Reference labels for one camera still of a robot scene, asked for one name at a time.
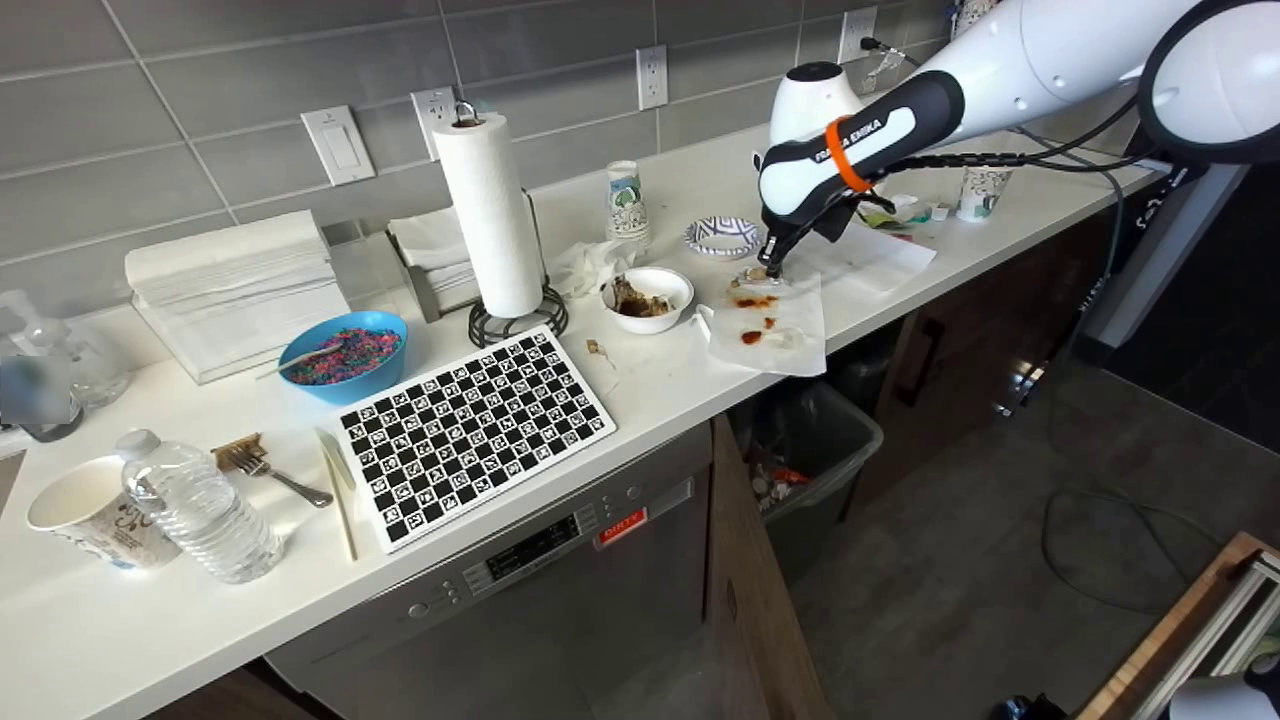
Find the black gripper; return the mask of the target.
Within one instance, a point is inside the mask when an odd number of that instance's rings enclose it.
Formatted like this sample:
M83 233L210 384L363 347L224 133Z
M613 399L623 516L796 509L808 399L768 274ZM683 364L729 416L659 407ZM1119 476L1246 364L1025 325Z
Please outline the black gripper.
M841 69L787 69L756 156L760 216L768 234L756 252L764 274L835 239L854 199L913 152L952 136L966 92L948 73L921 73L876 105L859 105Z

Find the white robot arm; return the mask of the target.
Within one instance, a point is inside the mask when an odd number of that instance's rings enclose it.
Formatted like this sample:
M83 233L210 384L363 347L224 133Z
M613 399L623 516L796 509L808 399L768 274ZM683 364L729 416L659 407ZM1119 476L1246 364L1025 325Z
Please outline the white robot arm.
M905 82L859 105L834 59L785 73L756 156L768 274L835 239L923 148L1135 82L1143 136L1211 165L1280 160L1280 0L1001 0Z

